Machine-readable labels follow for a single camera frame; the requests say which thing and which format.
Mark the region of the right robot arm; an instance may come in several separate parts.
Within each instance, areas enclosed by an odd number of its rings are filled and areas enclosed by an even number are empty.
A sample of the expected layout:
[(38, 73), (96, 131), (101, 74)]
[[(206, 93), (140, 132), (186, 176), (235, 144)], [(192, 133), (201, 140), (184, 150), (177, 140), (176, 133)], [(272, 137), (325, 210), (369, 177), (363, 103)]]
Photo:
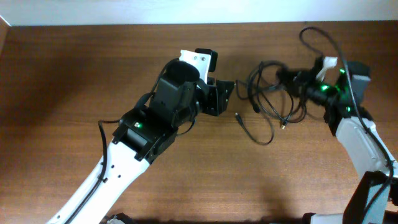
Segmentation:
[(348, 62), (334, 85), (317, 79), (321, 64), (308, 70), (281, 68), (276, 76), (293, 96), (325, 108), (323, 119), (348, 153), (360, 182), (344, 212), (306, 213), (304, 223), (397, 223), (397, 213), (386, 209), (397, 204), (397, 161), (377, 133), (373, 117), (360, 104), (371, 81), (370, 69)]

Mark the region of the black cable silver plug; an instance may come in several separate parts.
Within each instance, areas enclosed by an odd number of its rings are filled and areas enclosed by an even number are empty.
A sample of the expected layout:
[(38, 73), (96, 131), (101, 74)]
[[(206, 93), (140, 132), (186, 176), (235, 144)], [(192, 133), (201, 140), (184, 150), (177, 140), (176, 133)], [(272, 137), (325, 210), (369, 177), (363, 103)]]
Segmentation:
[[(265, 119), (268, 120), (269, 123), (269, 118), (278, 119), (280, 121), (281, 128), (283, 129), (284, 126), (286, 126), (288, 123), (301, 122), (307, 115), (307, 107), (301, 101), (298, 103), (297, 106), (294, 106), (293, 96), (289, 93), (287, 88), (283, 86), (281, 82), (278, 82), (276, 84), (269, 84), (268, 86), (261, 88), (259, 87), (259, 82), (261, 80), (266, 82), (266, 80), (262, 77), (263, 70), (272, 66), (280, 67), (279, 72), (288, 69), (286, 64), (276, 60), (262, 61), (258, 65), (257, 72), (255, 75), (253, 75), (253, 78), (257, 77), (257, 90), (255, 94), (257, 100), (257, 103), (255, 104), (257, 106), (256, 111), (265, 113), (267, 115)], [(281, 115), (268, 100), (266, 93), (273, 91), (285, 91), (289, 95), (290, 111), (286, 115)]]

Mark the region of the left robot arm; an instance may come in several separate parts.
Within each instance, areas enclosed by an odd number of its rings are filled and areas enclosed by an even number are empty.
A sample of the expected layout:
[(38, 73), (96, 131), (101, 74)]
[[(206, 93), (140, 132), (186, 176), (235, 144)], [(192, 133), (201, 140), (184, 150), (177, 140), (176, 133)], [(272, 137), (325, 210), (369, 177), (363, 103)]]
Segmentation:
[(200, 113), (226, 110), (234, 82), (200, 78), (199, 69), (177, 58), (168, 62), (151, 91), (120, 119), (111, 141), (101, 131), (103, 155), (90, 175), (49, 223), (99, 223), (122, 193)]

